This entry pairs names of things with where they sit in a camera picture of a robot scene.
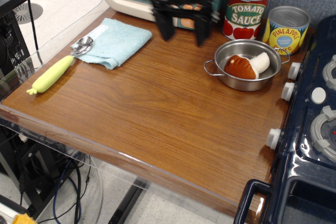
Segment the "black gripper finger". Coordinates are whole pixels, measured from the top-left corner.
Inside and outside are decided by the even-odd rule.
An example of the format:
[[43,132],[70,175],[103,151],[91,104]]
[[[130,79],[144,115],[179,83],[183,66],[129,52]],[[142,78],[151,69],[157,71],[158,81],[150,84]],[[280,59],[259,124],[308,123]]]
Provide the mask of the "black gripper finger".
[[154,17],[162,38],[170,40],[175,33],[172,17],[158,11],[154,11]]
[[197,16],[195,18],[195,34],[197,45],[201,46],[209,37],[212,27],[212,18],[208,16]]

